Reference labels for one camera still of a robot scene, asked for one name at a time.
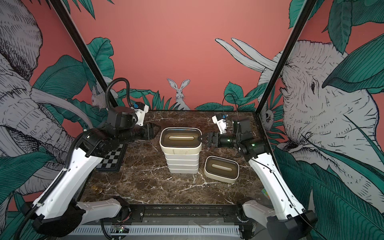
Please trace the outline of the dark brown lid tissue box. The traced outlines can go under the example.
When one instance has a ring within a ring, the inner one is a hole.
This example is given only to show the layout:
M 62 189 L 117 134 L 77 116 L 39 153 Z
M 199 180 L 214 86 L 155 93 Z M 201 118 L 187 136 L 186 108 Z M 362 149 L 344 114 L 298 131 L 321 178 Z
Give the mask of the dark brown lid tissue box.
M 164 154 L 195 155 L 203 147 L 198 139 L 201 135 L 197 128 L 165 128 L 159 143 Z
M 204 166 L 206 177 L 228 184 L 235 183 L 240 175 L 240 166 L 236 161 L 209 156 Z

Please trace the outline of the wood lid white tissue box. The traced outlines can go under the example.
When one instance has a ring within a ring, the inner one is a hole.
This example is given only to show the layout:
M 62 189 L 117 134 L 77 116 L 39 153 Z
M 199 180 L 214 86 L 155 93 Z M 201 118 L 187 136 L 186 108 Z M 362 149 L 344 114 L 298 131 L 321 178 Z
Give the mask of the wood lid white tissue box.
M 195 161 L 199 160 L 200 154 L 188 154 L 188 155 L 178 155 L 178 154 L 166 154 L 164 153 L 165 158 L 167 160 L 188 160 L 188 161 Z

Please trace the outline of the grey lid white tissue box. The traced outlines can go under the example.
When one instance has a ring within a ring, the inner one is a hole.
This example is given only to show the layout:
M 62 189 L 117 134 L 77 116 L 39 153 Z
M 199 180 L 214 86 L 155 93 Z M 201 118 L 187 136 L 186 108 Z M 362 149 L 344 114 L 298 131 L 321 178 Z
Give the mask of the grey lid white tissue box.
M 185 170 L 185 169 L 169 169 L 172 174 L 197 174 L 199 169 Z

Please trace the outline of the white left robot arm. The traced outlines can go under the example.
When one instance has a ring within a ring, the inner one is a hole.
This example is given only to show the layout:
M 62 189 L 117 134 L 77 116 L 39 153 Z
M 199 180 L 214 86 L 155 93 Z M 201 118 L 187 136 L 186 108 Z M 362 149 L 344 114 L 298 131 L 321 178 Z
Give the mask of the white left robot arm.
M 90 173 L 121 144 L 155 137 L 154 124 L 145 124 L 147 105 L 116 107 L 108 111 L 106 123 L 80 134 L 72 143 L 65 166 L 50 186 L 37 198 L 27 217 L 42 235 L 64 237 L 78 226 L 104 218 L 129 216 L 129 204 L 121 197 L 83 203 L 74 199 Z

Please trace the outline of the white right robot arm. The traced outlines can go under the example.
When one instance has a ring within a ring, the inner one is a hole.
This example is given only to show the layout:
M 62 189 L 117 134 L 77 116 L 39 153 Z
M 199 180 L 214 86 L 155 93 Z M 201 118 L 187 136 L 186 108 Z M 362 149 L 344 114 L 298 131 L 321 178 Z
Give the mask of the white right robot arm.
M 294 196 L 261 140 L 251 132 L 236 135 L 210 132 L 198 140 L 209 148 L 236 148 L 260 178 L 274 208 L 254 200 L 246 201 L 242 209 L 247 218 L 263 225 L 273 240 L 299 240 L 309 235 L 318 221 L 316 214 L 306 210 Z

